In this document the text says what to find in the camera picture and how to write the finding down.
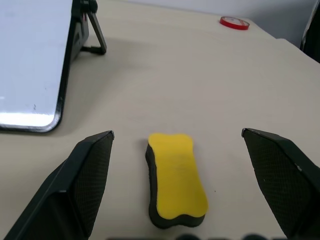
table surface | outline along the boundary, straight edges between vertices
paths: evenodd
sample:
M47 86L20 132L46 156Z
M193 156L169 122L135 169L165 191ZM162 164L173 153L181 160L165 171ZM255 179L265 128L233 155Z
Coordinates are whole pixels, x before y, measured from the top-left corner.
M232 30L218 16L100 1L98 19L107 55L82 53L71 65L60 126L0 134L0 238L76 143L107 130L115 140L91 240L283 237L241 130L289 138L319 165L319 64L254 24ZM199 227L159 230L149 220L145 150L155 132L193 138L209 202Z

black object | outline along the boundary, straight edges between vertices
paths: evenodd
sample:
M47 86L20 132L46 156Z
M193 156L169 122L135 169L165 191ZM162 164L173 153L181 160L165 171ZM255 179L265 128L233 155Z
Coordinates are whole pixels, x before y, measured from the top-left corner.
M73 0L72 2L70 28L65 49L60 89L55 110L55 117L59 120L58 124L55 127L60 124L64 112L64 104L66 99L71 62L77 57L80 51L90 52L98 55L104 55L107 52L107 44L96 16L97 10L98 4L96 0ZM100 47L84 46L89 37L88 17L99 40ZM53 128L49 130L29 128L28 131L45 133L51 131L52 129Z
M4 240L87 240L105 191L114 133L79 142L43 182Z
M314 15L311 17L309 29L306 32L305 39L302 40L300 49L320 63L320 9L318 5L316 5Z
M157 210L157 166L154 151L149 144L145 152L145 159L149 168L150 182L149 217L153 225L159 229L168 229L177 225L183 225L191 228L199 226L204 221L205 215L202 217L193 217L187 214L182 214L173 219L165 219L159 215Z
M242 130L258 185L287 238L320 238L320 169L289 139Z

whiteboard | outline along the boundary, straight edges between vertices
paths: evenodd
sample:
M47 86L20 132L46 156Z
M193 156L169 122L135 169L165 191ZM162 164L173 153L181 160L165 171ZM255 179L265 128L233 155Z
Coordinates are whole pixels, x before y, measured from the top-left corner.
M0 127L53 129L72 0L0 0Z

red tape roll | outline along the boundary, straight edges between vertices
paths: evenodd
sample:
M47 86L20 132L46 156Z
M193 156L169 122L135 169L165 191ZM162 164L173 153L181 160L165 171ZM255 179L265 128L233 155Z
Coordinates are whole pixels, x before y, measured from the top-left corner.
M247 21L243 21L239 18L235 18L231 16L221 17L220 23L229 28L238 29L238 30L248 30L250 26L250 23L248 23Z

yellow foam pad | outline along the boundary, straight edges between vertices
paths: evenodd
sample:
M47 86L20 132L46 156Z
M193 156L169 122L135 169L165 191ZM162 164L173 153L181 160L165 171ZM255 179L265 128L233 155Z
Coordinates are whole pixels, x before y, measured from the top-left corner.
M203 217L208 201L198 175L192 138L186 134L154 133L148 144L156 165L156 209L160 217Z

